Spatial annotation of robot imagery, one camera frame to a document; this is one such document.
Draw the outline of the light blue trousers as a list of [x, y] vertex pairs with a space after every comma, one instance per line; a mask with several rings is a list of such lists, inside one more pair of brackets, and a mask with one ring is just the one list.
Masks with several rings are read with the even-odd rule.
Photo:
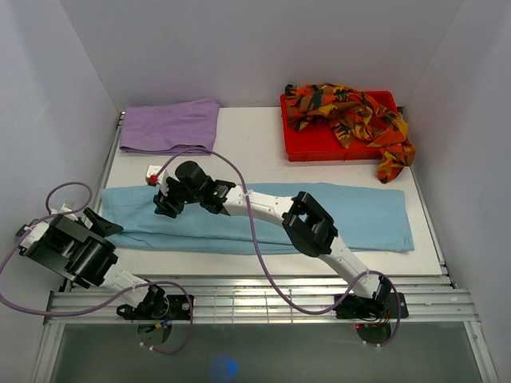
[[[407, 252], [414, 241], [403, 191], [334, 184], [249, 184], [249, 189], [276, 196], [311, 194], [335, 221], [352, 251]], [[255, 221], [251, 235], [248, 218], [213, 215], [197, 204], [185, 207], [175, 219], [157, 215], [150, 186], [106, 188], [101, 195], [102, 216], [124, 230], [109, 237], [119, 248], [142, 251], [183, 251], [228, 255], [293, 254], [295, 248], [282, 228]]]

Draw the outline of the orange camouflage trousers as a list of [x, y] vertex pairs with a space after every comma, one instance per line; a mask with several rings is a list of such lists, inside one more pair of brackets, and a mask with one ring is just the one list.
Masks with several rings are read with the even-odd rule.
[[287, 85], [284, 90], [288, 124], [296, 131], [310, 123], [329, 125], [339, 143], [348, 148], [360, 140], [378, 148], [382, 158], [376, 177], [382, 184], [395, 180], [414, 161], [416, 148], [410, 126], [398, 111], [389, 109], [367, 92], [330, 83]]

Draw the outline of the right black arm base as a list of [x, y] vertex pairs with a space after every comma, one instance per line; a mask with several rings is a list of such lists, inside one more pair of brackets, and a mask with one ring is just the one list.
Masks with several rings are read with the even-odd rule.
[[390, 320], [396, 320], [396, 327], [410, 314], [402, 293], [389, 293], [385, 298], [361, 298], [348, 295], [334, 309], [337, 319], [357, 320], [355, 330], [362, 342], [373, 347], [382, 347], [393, 336]]

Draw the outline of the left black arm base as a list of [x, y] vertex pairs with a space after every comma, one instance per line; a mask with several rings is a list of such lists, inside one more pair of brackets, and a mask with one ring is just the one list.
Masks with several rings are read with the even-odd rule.
[[175, 321], [189, 321], [192, 318], [194, 297], [188, 302], [183, 294], [148, 294], [137, 305], [122, 304], [117, 307], [118, 317], [130, 321], [152, 321], [139, 324], [137, 336], [146, 345], [163, 345], [170, 339]]

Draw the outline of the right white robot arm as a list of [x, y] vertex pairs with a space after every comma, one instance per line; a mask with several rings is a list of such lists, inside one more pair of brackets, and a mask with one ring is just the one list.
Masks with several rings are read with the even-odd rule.
[[193, 161], [180, 164], [174, 176], [164, 167], [151, 166], [145, 180], [159, 188], [153, 199], [157, 214], [175, 218], [185, 205], [198, 203], [212, 214], [247, 216], [251, 222], [282, 227], [298, 252], [323, 261], [351, 286], [351, 292], [336, 300], [342, 318], [402, 316], [404, 300], [391, 281], [347, 247], [334, 219], [310, 194], [279, 197], [248, 191], [244, 185], [212, 179]]

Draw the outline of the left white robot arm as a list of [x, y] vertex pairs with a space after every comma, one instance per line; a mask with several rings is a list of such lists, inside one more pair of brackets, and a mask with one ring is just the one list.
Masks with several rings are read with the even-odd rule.
[[84, 221], [63, 207], [49, 222], [32, 222], [17, 236], [26, 237], [18, 246], [21, 256], [52, 270], [86, 289], [97, 286], [118, 293], [123, 305], [117, 314], [128, 320], [159, 320], [169, 311], [169, 300], [158, 286], [146, 286], [145, 280], [128, 272], [107, 240], [123, 227], [85, 209]]

